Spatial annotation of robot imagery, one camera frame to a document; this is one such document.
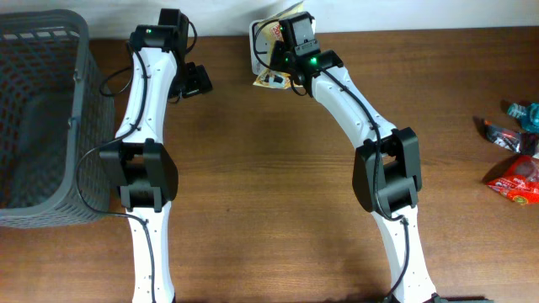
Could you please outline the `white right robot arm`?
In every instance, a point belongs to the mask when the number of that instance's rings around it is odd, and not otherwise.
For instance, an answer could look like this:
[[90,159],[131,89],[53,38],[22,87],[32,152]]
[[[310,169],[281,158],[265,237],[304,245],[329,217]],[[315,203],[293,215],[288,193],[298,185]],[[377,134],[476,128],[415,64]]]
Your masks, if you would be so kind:
[[432,302],[432,282],[419,237],[422,188],[419,139],[398,129],[366,100],[333,50],[321,50],[307,12],[278,20],[269,68],[290,75],[338,122],[355,149],[352,187],[382,235],[391,272],[386,302]]

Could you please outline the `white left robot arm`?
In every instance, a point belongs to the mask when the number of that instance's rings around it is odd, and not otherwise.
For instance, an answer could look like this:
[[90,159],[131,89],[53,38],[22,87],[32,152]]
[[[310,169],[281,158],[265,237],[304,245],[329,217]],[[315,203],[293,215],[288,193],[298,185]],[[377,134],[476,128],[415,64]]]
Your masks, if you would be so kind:
[[128,104],[114,141],[99,150],[131,230],[135,302],[176,300],[169,268],[168,222],[179,172],[164,146],[163,127],[170,99],[212,89],[205,68],[185,60],[194,48],[188,41],[193,28],[180,10],[164,8],[157,24],[139,25],[131,33]]

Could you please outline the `dark grey plastic basket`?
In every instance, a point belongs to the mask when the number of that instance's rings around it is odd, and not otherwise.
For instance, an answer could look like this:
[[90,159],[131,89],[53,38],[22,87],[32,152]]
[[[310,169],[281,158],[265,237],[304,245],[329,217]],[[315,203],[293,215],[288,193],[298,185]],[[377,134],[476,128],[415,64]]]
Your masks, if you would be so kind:
[[56,9],[1,16],[1,224],[88,224],[109,207],[91,148],[115,133],[86,21]]

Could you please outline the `black silver snack packet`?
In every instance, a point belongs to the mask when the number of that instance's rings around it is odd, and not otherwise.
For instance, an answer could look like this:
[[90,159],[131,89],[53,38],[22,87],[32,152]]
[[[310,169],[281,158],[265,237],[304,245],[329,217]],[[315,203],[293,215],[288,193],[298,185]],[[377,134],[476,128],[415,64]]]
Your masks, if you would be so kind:
[[484,134],[488,141],[516,154],[538,158],[538,134],[518,132],[483,120]]

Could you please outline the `yellow white wipes pack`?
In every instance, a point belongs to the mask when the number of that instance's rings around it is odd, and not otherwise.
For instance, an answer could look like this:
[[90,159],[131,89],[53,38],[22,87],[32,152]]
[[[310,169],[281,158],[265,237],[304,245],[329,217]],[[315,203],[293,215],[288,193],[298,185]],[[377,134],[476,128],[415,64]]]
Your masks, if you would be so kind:
[[[290,16],[294,13],[300,13],[303,10],[304,10],[304,4],[303,4],[303,1],[300,1],[298,3],[291,5],[289,8],[286,8],[285,10],[268,17],[267,19],[263,19],[263,21],[265,23],[267,21],[270,21],[271,19],[281,19],[281,18]],[[275,41],[276,40],[283,41],[283,36],[280,32],[279,23],[277,21],[275,22],[277,23],[277,25],[272,28],[272,34],[275,37]],[[268,35],[266,31],[264,30],[264,28],[261,31],[263,31],[265,35]],[[287,90],[291,88],[288,74],[284,72],[271,71],[265,66],[264,66],[264,70],[258,76],[256,76],[256,79],[253,82],[253,85],[257,87],[262,87],[262,88],[274,88],[274,89],[283,89],[283,90]]]

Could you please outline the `white barcode scanner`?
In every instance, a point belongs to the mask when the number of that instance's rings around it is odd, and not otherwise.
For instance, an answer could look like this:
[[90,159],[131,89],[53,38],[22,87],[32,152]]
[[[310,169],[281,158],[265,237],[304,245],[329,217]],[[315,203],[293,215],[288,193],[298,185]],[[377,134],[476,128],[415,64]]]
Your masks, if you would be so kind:
[[251,68],[254,75],[258,76],[263,70],[264,66],[259,62],[259,60],[256,58],[255,52],[258,52],[259,59],[265,64],[270,64],[270,52],[274,46],[275,43],[275,37],[272,34],[272,28],[277,25],[276,22],[272,24],[268,24],[264,30],[268,35],[265,35],[263,31],[261,31],[257,39],[254,38],[256,33],[259,30],[259,26],[263,24],[264,21],[262,19],[254,20],[249,26],[248,26],[248,33],[249,33],[249,49],[250,49],[250,60],[251,60]]

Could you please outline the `blue mouthwash bottle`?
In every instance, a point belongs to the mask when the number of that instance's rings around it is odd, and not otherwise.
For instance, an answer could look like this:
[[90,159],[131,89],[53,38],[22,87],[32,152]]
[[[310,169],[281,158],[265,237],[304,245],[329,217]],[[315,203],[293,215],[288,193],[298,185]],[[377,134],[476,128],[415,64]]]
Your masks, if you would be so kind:
[[507,114],[520,122],[522,129],[531,133],[538,133],[538,103],[528,106],[517,103],[511,104]]

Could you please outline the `orange snack bag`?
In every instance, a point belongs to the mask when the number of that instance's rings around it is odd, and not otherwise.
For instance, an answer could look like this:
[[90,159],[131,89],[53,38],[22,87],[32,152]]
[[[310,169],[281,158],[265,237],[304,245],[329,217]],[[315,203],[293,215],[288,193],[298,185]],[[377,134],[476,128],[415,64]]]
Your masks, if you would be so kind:
[[538,160],[519,156],[498,178],[487,186],[518,205],[538,204]]

